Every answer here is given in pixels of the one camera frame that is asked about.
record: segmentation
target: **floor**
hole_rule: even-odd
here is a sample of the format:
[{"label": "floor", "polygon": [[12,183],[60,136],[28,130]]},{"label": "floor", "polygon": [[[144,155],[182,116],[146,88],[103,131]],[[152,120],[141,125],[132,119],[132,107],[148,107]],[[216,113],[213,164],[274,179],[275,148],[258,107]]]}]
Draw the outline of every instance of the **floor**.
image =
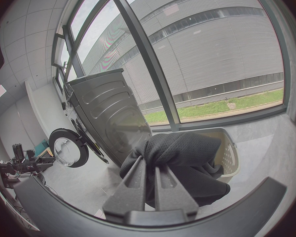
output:
[{"label": "floor", "polygon": [[[230,181],[228,195],[199,209],[197,218],[216,213],[240,200],[270,176],[287,186],[274,215],[258,233],[264,236],[296,197],[296,124],[287,114],[225,127],[237,144],[241,170]],[[94,154],[80,168],[59,165],[44,172],[46,184],[73,206],[95,215],[121,181],[119,168],[105,164]]]}]

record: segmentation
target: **cloud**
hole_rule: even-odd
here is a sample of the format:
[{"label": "cloud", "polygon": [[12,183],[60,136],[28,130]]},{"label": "cloud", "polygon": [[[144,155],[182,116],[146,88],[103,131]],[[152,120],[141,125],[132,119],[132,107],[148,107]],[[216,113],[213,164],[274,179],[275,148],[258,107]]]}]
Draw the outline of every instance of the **cloud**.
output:
[{"label": "cloud", "polygon": [[[85,19],[91,12],[92,8],[96,5],[98,1],[99,0],[85,0],[83,2],[71,25],[72,31],[75,36],[78,34],[79,30],[81,29],[81,26],[83,25],[83,22],[85,21]],[[133,1],[135,0],[127,0],[128,3],[132,3]],[[100,37],[101,33],[114,20],[114,18],[118,16],[119,13],[120,12],[117,6],[111,0],[97,15],[97,17],[94,19],[91,26],[87,30],[85,36],[83,37],[80,47],[78,49],[78,55],[81,63],[83,63],[91,47]]]}]

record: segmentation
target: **white plastic basket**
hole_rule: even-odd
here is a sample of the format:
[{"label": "white plastic basket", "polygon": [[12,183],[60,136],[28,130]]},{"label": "white plastic basket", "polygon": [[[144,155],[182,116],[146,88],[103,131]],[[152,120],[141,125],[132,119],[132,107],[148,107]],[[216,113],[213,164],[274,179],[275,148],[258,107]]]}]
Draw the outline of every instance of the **white plastic basket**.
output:
[{"label": "white plastic basket", "polygon": [[205,136],[221,139],[222,143],[215,157],[215,164],[221,164],[224,167],[224,174],[218,178],[219,181],[228,183],[231,178],[240,171],[240,160],[236,144],[231,136],[222,127],[205,128],[193,130]]}]

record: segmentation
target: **building facade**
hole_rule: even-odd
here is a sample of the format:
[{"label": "building facade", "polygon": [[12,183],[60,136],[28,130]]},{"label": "building facade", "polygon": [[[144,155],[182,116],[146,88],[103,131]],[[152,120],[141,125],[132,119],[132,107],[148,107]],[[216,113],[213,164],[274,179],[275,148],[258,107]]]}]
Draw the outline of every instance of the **building facade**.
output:
[{"label": "building facade", "polygon": [[[135,0],[130,5],[154,48],[177,108],[283,88],[281,50],[258,0]],[[122,67],[143,114],[163,110],[120,14],[82,66],[86,75]]]}]

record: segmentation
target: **black mesh fabric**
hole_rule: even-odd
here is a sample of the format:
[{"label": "black mesh fabric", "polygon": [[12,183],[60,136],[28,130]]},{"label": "black mesh fabric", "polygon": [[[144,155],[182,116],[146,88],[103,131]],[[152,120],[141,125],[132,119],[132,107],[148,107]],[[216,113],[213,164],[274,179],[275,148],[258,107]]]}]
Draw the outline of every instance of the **black mesh fabric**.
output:
[{"label": "black mesh fabric", "polygon": [[214,163],[220,144],[218,138],[195,132],[156,134],[125,159],[120,176],[124,178],[142,155],[147,165],[147,204],[154,207],[155,166],[165,163],[199,206],[211,204],[230,191],[228,184],[217,180],[223,174],[223,167]]}]

